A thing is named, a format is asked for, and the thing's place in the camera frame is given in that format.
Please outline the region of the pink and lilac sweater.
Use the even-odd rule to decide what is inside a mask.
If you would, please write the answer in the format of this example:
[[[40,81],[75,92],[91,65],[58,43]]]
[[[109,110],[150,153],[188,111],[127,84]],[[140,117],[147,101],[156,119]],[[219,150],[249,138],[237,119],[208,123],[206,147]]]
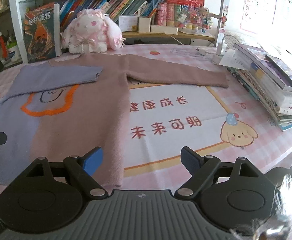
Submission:
[[[101,185],[119,186],[129,130],[128,78],[146,83],[228,87],[222,72],[137,55],[86,54],[24,66],[0,101],[0,184],[38,157],[62,161],[99,146]]]

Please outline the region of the pink checked cartoon tablecloth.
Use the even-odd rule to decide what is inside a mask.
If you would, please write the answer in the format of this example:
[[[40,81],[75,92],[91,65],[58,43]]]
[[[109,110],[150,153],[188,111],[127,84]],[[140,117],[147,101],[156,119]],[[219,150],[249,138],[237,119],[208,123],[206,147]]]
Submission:
[[[129,130],[121,185],[107,189],[176,189],[188,175],[179,156],[183,146],[223,161],[248,158],[262,172],[292,154],[292,129],[273,118],[222,67],[203,62],[190,46],[128,46],[109,55],[137,55],[225,74],[228,87],[146,83],[128,78]],[[0,101],[21,68],[0,74]],[[7,185],[0,184],[0,193]]]

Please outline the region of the stack of books and notebooks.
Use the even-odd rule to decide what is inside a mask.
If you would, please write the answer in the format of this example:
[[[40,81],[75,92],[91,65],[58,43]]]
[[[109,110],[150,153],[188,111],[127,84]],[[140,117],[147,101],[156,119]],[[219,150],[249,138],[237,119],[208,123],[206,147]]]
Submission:
[[[235,43],[221,64],[240,78],[282,131],[292,128],[292,68],[262,48]]]

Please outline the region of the Harry Potter book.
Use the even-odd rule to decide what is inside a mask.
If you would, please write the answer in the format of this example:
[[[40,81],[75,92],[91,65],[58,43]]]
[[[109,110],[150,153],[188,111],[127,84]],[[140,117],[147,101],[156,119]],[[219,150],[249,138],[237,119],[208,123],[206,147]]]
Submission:
[[[48,3],[25,14],[24,35],[29,63],[61,55],[60,4]]]

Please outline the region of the pink white plush bunny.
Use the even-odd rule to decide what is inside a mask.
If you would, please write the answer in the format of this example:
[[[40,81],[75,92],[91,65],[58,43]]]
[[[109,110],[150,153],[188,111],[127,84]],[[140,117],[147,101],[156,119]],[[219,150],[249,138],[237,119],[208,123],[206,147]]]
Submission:
[[[61,33],[61,48],[72,54],[119,50],[125,38],[119,26],[100,9],[85,9]]]

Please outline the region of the white paper desk box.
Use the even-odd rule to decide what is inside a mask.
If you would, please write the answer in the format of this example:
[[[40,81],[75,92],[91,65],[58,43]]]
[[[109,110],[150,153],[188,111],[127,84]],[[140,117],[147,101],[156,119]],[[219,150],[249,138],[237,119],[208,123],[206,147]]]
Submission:
[[[138,32],[149,33],[151,31],[151,18],[139,17],[138,19]]]

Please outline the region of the row of colourful shelf books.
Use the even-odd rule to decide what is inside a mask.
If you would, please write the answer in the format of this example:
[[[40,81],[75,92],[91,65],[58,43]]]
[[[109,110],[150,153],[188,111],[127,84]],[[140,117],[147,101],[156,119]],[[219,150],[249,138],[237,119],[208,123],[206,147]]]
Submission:
[[[117,25],[121,25],[123,17],[152,17],[163,0],[62,0],[60,11],[61,30],[85,9],[100,9]]]

